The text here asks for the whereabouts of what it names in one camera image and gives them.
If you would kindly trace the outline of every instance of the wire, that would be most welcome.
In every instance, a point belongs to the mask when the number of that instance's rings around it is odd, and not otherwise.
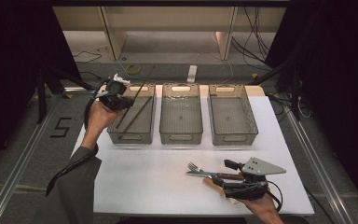
[[[96,55],[97,57],[96,57],[96,58],[93,58],[93,59],[91,59],[91,60],[88,60],[88,61],[86,61],[86,62],[77,62],[77,63],[89,63],[89,62],[92,62],[92,61],[94,61],[94,60],[97,60],[97,59],[99,59],[99,58],[101,58],[101,57],[103,56],[102,54],[99,54],[99,53],[91,53],[91,52],[88,52],[88,51],[81,51],[80,53],[78,53],[78,54],[76,54],[76,55],[72,55],[72,56],[75,58],[75,57],[79,56],[79,55],[82,54],[82,53],[88,53],[88,54],[91,54],[91,55]]]
[[[100,46],[100,47],[97,47],[97,48],[89,49],[89,50],[87,50],[87,52],[92,52],[93,50],[107,48],[107,47],[109,47],[109,45],[103,45],[103,46]]]
[[[248,22],[249,22],[251,28],[252,28],[252,32],[251,32],[250,35],[252,35],[252,33],[255,34],[260,53],[261,53],[262,57],[265,59],[263,52],[267,55],[266,49],[269,49],[269,48],[264,43],[263,39],[261,38],[261,34],[258,31],[258,26],[260,24],[260,19],[258,19],[259,18],[259,13],[260,13],[260,7],[255,8],[255,22],[254,22],[253,25],[252,25],[251,19],[249,17],[249,14],[248,14],[248,12],[246,10],[246,7],[244,7],[243,9],[245,10],[246,17],[248,19]]]
[[[278,120],[278,123],[281,123],[281,121],[286,117],[286,115],[292,111],[291,109],[287,110],[286,113]]]
[[[274,96],[275,94],[268,94],[267,93],[266,95],[271,101],[276,101],[276,102],[280,103],[281,105],[285,105],[285,106],[288,106],[288,107],[292,106],[290,100],[281,99],[279,97]]]
[[[116,62],[121,66],[121,68],[124,71],[124,74],[130,79],[139,79],[139,80],[143,80],[143,81],[147,80],[152,83],[179,83],[179,82],[170,81],[170,80],[154,80],[154,79],[149,79],[149,78],[131,76],[127,73],[127,69],[123,66],[123,64],[119,60],[116,60]]]
[[[92,72],[80,72],[80,74],[92,74],[93,76],[95,76],[95,77],[97,77],[98,79],[101,79],[101,77],[100,76],[97,76],[97,75],[95,75],[95,74],[93,74]]]
[[[283,105],[281,104],[281,102],[279,102],[279,101],[277,101],[277,100],[275,100],[275,99],[270,99],[270,101],[271,101],[271,102],[276,102],[277,104],[279,104],[279,105],[281,106],[282,111],[279,112],[279,113],[276,113],[276,112],[274,111],[275,115],[281,115],[281,114],[283,114],[283,112],[284,112],[284,107],[283,107]]]
[[[312,197],[312,199],[319,205],[319,207],[322,209],[322,211],[324,211],[324,214],[327,216],[327,218],[330,220],[330,222],[332,224],[335,224],[334,220],[330,217],[330,215],[327,213],[327,211],[324,209],[324,207],[322,206],[322,204],[316,199],[316,197],[310,192],[309,189],[307,189],[307,187],[304,186],[305,191],[310,195],[310,197]]]
[[[274,182],[269,181],[269,180],[268,180],[268,182],[269,182],[270,184],[275,185],[275,187],[278,189],[278,191],[279,191],[279,193],[280,193],[280,195],[281,195],[281,200],[279,201],[279,199],[278,199],[277,197],[275,197],[275,195],[273,195],[271,192],[267,191],[268,195],[271,196],[271,197],[278,203],[277,211],[279,212],[279,211],[281,210],[282,206],[283,206],[282,191],[281,191],[281,189],[278,187],[278,185],[275,184]]]
[[[310,111],[310,113],[309,113],[308,115],[305,115],[305,114],[302,112],[301,108],[300,108],[300,101],[301,101],[301,98],[298,99],[298,104],[297,104],[297,106],[298,106],[298,111],[300,111],[301,115],[302,115],[304,118],[306,118],[306,119],[310,118],[312,112]]]
[[[260,70],[264,70],[264,71],[271,71],[271,69],[265,69],[265,68],[261,68],[261,67],[256,67],[254,65],[251,65],[249,64],[246,59],[245,59],[245,56],[248,57],[248,58],[252,58],[252,59],[256,59],[258,61],[260,61],[261,63],[263,64],[266,64],[262,59],[260,59],[259,57],[257,57],[256,55],[254,55],[250,50],[248,50],[246,48],[246,44],[247,44],[247,41],[246,43],[244,44],[244,46],[242,46],[235,38],[234,36],[232,36],[232,40],[234,40],[234,42],[231,42],[232,46],[237,50],[239,51],[241,54],[242,54],[242,58],[243,60],[245,61],[245,63],[253,68],[256,68],[256,69],[260,69]]]

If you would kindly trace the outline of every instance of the white tabletop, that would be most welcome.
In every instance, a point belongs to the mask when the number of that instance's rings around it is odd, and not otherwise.
[[[247,162],[251,157],[286,169],[267,175],[282,191],[281,214],[313,215],[314,211],[289,153],[268,97],[249,97],[259,134],[251,146],[216,147],[212,144],[206,96],[201,96],[203,135],[200,145],[162,145],[159,136],[161,98],[158,95],[151,145],[113,144],[107,132],[99,138],[103,163],[95,180],[94,212],[120,216],[239,217],[251,215],[244,204],[232,204],[202,182],[185,175],[193,162],[204,171],[235,173],[224,160]],[[82,129],[75,149],[84,135]],[[279,191],[269,186],[280,198]]]

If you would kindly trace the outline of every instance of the gray plastic tray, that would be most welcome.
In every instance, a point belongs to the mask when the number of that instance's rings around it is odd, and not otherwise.
[[[134,97],[140,85],[129,85],[125,96]],[[154,115],[156,108],[156,86],[146,84],[135,99],[127,116],[108,127],[107,131],[115,144],[151,144],[153,141]]]
[[[215,146],[251,145],[254,142],[258,130],[243,85],[210,85],[208,105]]]
[[[162,86],[159,132],[162,144],[200,144],[203,128],[198,85]]]

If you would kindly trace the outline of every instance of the aluminum rail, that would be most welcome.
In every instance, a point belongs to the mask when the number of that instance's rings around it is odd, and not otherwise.
[[[22,151],[19,160],[17,161],[16,165],[14,166],[12,172],[10,173],[9,177],[7,178],[6,183],[0,190],[0,217],[4,213],[4,210],[7,206],[8,201],[11,198],[11,195],[14,192],[19,180],[22,177],[22,174],[25,168],[28,165],[29,160],[32,158],[34,154],[34,150],[36,149],[40,138],[43,135],[43,132],[46,130],[47,124],[50,120],[50,116],[54,111],[57,103],[61,100],[60,95],[53,95],[50,99],[50,104],[48,108],[48,113],[46,114],[45,118],[42,120],[40,124],[36,125],[36,128],[28,141],[25,149]]]
[[[298,140],[301,143],[301,146],[304,149],[305,154],[310,162],[310,166],[312,167],[313,172],[316,174],[316,177],[321,184],[322,190],[324,194],[330,202],[330,205],[333,209],[334,214],[339,223],[341,224],[351,224],[353,223],[350,214],[348,213],[348,209],[345,206],[345,203],[342,201],[332,179],[330,178],[329,174],[324,169],[322,161],[319,159],[315,148],[313,147],[310,139],[307,136],[306,131],[304,130],[300,121],[297,121],[295,116],[292,112],[288,113],[289,121],[296,132]]]

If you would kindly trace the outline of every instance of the hand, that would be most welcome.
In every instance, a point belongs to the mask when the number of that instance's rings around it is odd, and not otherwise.
[[[281,218],[278,215],[278,211],[275,208],[275,204],[272,201],[271,196],[267,193],[264,194],[262,199],[255,201],[238,199],[241,203],[244,203],[246,207],[251,210],[258,218],[260,218],[264,223],[276,224],[283,223]]]
[[[81,146],[93,150],[103,129],[112,124],[121,114],[120,110],[111,110],[102,102],[95,101],[89,109],[89,125]]]

